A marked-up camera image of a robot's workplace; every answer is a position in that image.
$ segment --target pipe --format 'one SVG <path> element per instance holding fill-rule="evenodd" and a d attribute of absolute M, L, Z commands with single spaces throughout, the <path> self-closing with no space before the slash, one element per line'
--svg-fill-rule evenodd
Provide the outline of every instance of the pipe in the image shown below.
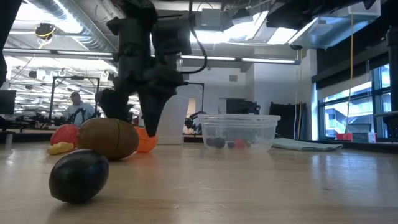
<path fill-rule="evenodd" d="M 29 4 L 53 15 L 57 26 L 64 32 L 81 34 L 72 37 L 90 51 L 114 52 L 116 47 L 105 37 L 93 21 L 71 0 L 25 0 Z"/>

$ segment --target yellow object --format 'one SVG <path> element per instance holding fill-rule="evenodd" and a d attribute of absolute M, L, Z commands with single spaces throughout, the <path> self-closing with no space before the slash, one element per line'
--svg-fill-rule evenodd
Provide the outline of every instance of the yellow object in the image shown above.
<path fill-rule="evenodd" d="M 47 150 L 47 153 L 50 155 L 57 155 L 65 152 L 69 152 L 73 150 L 73 144 L 72 143 L 67 143 L 67 142 L 60 142 L 57 144 L 54 144 L 53 146 L 50 147 L 50 149 Z"/>

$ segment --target plastic bin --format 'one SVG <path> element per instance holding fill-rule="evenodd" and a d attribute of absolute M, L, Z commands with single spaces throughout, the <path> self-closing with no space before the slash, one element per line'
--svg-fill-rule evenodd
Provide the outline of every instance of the plastic bin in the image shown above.
<path fill-rule="evenodd" d="M 268 151 L 275 139 L 280 116 L 200 114 L 203 142 L 208 149 L 262 149 Z"/>

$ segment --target table surface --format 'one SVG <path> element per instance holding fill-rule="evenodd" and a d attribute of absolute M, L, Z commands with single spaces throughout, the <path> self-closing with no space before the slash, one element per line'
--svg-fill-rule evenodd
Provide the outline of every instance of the table surface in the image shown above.
<path fill-rule="evenodd" d="M 0 149 L 1 223 L 397 223 L 398 156 L 158 146 L 86 205 L 50 196 L 48 143 Z"/>

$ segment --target man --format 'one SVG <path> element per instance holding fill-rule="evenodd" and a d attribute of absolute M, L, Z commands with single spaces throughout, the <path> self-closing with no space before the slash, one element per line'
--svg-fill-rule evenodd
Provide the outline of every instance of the man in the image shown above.
<path fill-rule="evenodd" d="M 73 104 L 69 106 L 67 112 L 68 112 L 68 118 L 70 116 L 72 116 L 79 108 L 82 108 L 84 110 L 86 110 L 85 113 L 85 119 L 89 119 L 94 113 L 95 113 L 95 109 L 94 106 L 89 104 L 89 103 L 84 103 L 81 98 L 80 98 L 80 94 L 76 91 L 74 91 L 71 95 L 70 95 L 70 99 L 72 100 Z M 75 121 L 73 122 L 73 124 L 77 125 L 77 126 L 81 126 L 81 124 L 83 124 L 83 116 L 82 113 L 78 113 L 76 115 Z"/>

